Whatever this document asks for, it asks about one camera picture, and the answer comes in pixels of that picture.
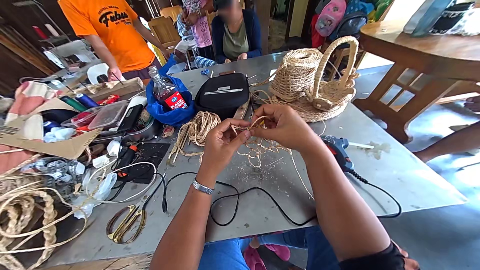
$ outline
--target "glue gun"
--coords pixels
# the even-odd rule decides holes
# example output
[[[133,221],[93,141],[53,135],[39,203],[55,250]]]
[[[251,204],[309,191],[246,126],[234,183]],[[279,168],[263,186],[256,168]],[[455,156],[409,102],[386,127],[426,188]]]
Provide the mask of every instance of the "glue gun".
[[[345,152],[345,148],[348,147],[348,140],[331,135],[322,135],[320,138],[327,145],[328,149],[330,149],[340,168],[342,168],[342,171],[352,172],[353,163]]]

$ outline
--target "silver watch band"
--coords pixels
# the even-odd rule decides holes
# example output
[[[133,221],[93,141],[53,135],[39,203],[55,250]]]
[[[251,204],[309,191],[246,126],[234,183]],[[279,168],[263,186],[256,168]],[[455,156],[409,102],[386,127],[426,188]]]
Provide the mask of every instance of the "silver watch band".
[[[199,182],[197,182],[197,178],[195,177],[193,179],[193,182],[192,182],[192,186],[196,189],[196,190],[199,190],[201,192],[205,192],[207,193],[208,195],[211,195],[213,193],[213,189],[207,187],[207,186],[204,186],[202,184],[200,184]]]

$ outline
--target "white plastic chair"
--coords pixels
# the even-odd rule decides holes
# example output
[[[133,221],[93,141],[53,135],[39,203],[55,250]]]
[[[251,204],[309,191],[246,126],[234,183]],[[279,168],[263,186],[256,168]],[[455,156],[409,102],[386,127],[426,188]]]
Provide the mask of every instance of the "white plastic chair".
[[[90,83],[93,85],[98,84],[98,76],[105,75],[107,76],[108,72],[108,65],[105,63],[97,64],[95,66],[90,67],[87,70],[87,77],[90,80]]]

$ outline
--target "hand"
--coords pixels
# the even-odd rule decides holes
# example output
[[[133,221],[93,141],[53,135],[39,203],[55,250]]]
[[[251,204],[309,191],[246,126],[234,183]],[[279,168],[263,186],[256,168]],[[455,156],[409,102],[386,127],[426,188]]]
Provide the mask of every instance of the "hand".
[[[185,20],[187,19],[187,17],[188,17],[188,10],[184,8],[181,13],[181,22],[183,24],[185,24]]]
[[[248,58],[248,55],[246,52],[242,53],[241,55],[239,55],[239,57],[237,58],[237,61],[238,60],[245,60]]]
[[[162,49],[161,50],[162,54],[163,54],[163,57],[165,57],[165,60],[168,60],[170,58],[170,52],[167,51],[167,49]]]
[[[120,69],[118,67],[109,67],[107,71],[107,77],[108,81],[118,81],[119,79],[121,79]]]
[[[313,144],[323,143],[320,137],[290,106],[264,104],[255,111],[252,123],[264,115],[268,116],[268,119],[264,119],[266,129],[251,129],[252,136],[274,140],[300,153],[310,150]]]
[[[198,14],[197,13],[190,13],[185,19],[186,23],[190,26],[195,25],[198,22]]]
[[[201,183],[201,180],[213,181],[212,183],[201,183],[210,188],[213,187],[215,178],[230,163],[233,153],[250,137],[250,131],[248,130],[235,136],[230,128],[232,125],[247,127],[250,123],[245,120],[229,118],[208,132],[202,164],[198,170],[199,177],[197,177],[197,180],[199,183]]]

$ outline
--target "blue thread spool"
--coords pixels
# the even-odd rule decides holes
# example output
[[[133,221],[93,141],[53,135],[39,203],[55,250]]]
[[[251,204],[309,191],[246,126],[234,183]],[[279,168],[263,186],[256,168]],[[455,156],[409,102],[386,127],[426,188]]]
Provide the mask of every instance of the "blue thread spool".
[[[99,106],[93,99],[84,94],[77,94],[75,99],[88,109]]]

